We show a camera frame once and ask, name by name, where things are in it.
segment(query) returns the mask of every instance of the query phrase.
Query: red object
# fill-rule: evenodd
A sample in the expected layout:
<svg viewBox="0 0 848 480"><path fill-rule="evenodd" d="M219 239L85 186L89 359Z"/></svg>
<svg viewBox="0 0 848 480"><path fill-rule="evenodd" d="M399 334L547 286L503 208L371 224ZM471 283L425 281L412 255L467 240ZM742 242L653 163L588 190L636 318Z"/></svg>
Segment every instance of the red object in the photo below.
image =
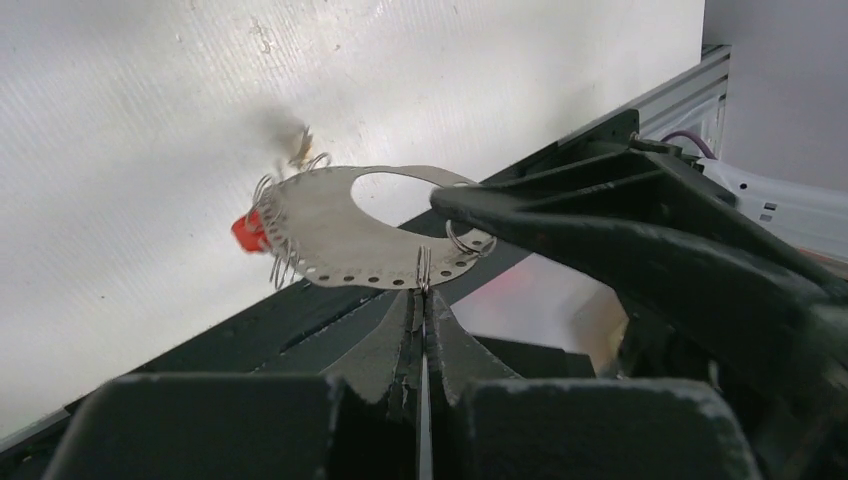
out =
<svg viewBox="0 0 848 480"><path fill-rule="evenodd" d="M268 245L268 237L259 223L259 212L250 214L250 223L246 222L247 215L242 216L233 224L233 235L236 236L239 245L250 253L262 252L262 245Z"/></svg>

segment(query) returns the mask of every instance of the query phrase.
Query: purple wire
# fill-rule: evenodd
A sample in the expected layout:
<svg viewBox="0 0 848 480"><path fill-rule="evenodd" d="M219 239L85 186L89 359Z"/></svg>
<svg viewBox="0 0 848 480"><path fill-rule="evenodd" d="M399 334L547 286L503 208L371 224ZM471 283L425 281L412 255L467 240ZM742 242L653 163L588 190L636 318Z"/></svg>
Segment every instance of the purple wire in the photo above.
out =
<svg viewBox="0 0 848 480"><path fill-rule="evenodd" d="M680 130L680 131L677 131L677 132L669 133L668 135L666 135L666 136L665 136L662 140L660 140L660 141L661 141L661 142L663 142L663 143L666 143L666 142L668 142L669 140L671 140L672 138L677 138L677 137L686 137L686 138L688 138L688 139L689 139L689 140L691 140L691 141L692 141L695 145L697 145L697 146L698 146L698 149L700 149L700 150L701 150L701 153L703 153L705 157L709 158L710 160L715 160L715 159L716 159L716 157L715 157L715 153L713 153L712 149L710 149L710 146L709 146L709 145L707 145L707 142L705 142L705 141L704 141L701 137L699 137L699 136L695 135L695 134L694 134L694 133L692 133L692 132L687 132L686 130Z"/></svg>

